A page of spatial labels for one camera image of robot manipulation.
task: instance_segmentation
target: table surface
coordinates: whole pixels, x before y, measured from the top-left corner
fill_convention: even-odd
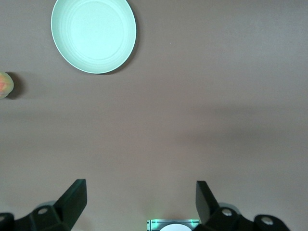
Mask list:
[[[2,0],[0,210],[27,215],[85,178],[74,231],[198,218],[197,180],[248,219],[303,231],[308,2],[129,0],[130,58],[82,72],[51,35],[55,0]]]

